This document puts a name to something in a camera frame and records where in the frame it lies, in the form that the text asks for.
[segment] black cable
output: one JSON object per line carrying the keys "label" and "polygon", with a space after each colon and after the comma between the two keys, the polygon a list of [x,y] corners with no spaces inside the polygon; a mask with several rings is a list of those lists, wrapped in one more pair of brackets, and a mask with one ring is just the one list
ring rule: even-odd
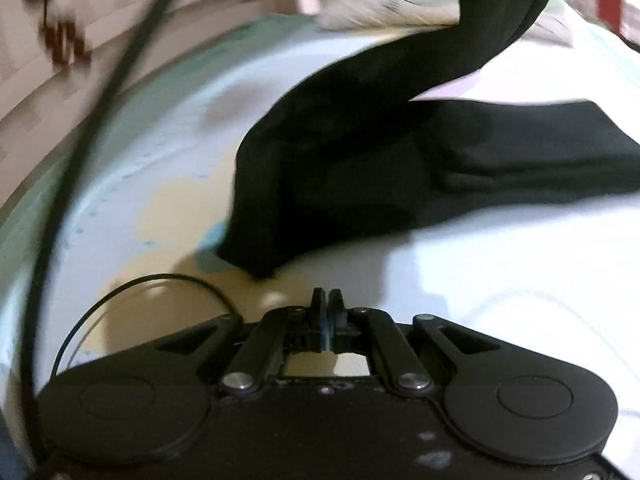
{"label": "black cable", "polygon": [[104,86],[100,98],[84,122],[75,148],[60,179],[58,190],[44,225],[38,255],[33,268],[31,286],[24,307],[20,342],[20,402],[27,440],[36,464],[47,459],[49,453],[40,431],[40,416],[35,398],[34,372],[36,364],[35,345],[40,324],[40,314],[47,285],[50,261],[56,246],[65,213],[71,202],[82,167],[103,126],[110,118],[120,94],[120,89],[135,68],[146,44],[164,19],[164,14],[173,0],[155,0]]}
{"label": "black cable", "polygon": [[96,312],[101,306],[103,306],[108,301],[115,298],[117,295],[133,288],[134,286],[141,285],[142,283],[148,282],[156,282],[158,280],[180,280],[182,282],[191,282],[196,285],[202,286],[206,288],[211,294],[213,294],[219,301],[222,303],[230,314],[233,316],[239,316],[238,311],[234,307],[233,303],[224,295],[224,293],[214,285],[201,280],[200,278],[196,278],[194,276],[188,276],[186,274],[176,274],[174,272],[166,272],[162,274],[150,274],[148,276],[143,276],[141,278],[136,278],[135,280],[131,280],[130,282],[124,283],[119,287],[113,289],[109,294],[103,297],[100,301],[94,304],[89,310],[84,313],[78,322],[71,329],[69,334],[66,336],[60,350],[58,350],[58,354],[56,355],[56,360],[53,363],[53,369],[51,370],[51,379],[55,378],[58,374],[58,369],[60,368],[60,363],[62,362],[62,357],[65,354],[66,349],[68,348],[71,340],[78,333],[78,331],[82,328],[82,326],[87,322],[87,320]]}

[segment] wooden headboard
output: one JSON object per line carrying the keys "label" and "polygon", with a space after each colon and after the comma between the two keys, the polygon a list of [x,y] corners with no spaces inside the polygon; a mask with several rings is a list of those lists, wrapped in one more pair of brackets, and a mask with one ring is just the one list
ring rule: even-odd
{"label": "wooden headboard", "polygon": [[[86,24],[88,71],[54,70],[37,38],[39,12],[0,0],[0,222],[47,155],[86,116],[149,0],[54,0]],[[296,0],[178,0],[129,86],[265,12],[296,12]]]}

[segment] silver screw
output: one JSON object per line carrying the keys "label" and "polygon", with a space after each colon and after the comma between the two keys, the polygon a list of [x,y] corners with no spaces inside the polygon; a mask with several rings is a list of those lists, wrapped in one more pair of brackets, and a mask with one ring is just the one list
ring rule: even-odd
{"label": "silver screw", "polygon": [[409,372],[398,378],[398,384],[407,390],[422,390],[429,386],[429,378],[422,374]]}
{"label": "silver screw", "polygon": [[230,390],[246,390],[254,385],[254,378],[244,372],[233,372],[222,378],[222,384]]}

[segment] black garment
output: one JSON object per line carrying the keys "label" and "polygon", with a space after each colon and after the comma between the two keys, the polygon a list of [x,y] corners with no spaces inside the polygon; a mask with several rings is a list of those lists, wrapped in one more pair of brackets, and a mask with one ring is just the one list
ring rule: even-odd
{"label": "black garment", "polygon": [[459,25],[377,46],[291,90],[238,150],[220,257],[263,278],[337,241],[640,187],[640,147],[593,104],[410,102],[479,69],[547,1],[460,0]]}

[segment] white bed sheet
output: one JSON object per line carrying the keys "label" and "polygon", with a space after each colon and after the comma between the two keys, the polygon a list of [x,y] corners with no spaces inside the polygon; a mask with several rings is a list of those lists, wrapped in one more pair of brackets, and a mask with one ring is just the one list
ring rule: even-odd
{"label": "white bed sheet", "polygon": [[[273,35],[284,21],[272,20]],[[210,256],[207,248],[224,229],[233,155],[244,133],[308,74],[382,38],[322,35],[299,22],[254,56],[247,45],[264,39],[265,23],[236,37],[227,53],[185,61],[145,86],[111,125],[95,179],[64,229],[40,345],[40,383],[82,313],[140,274],[178,270],[207,278],[249,321],[268,308],[307,302],[313,286],[341,288],[348,305],[383,308],[397,322],[431,312],[596,372],[615,390],[621,410],[606,455],[640,479],[640,194],[476,212],[311,254],[263,283]],[[481,71],[420,98],[587,98],[640,141],[640,55],[577,17],[575,31],[573,49],[519,41]],[[5,265],[10,261],[5,257]],[[14,272],[4,291],[0,326],[15,326],[25,275]],[[199,291],[168,290],[111,305],[76,362],[212,314]],[[177,298],[193,307],[178,307]],[[4,348],[3,358],[0,349],[0,362],[11,362],[10,350]]]}

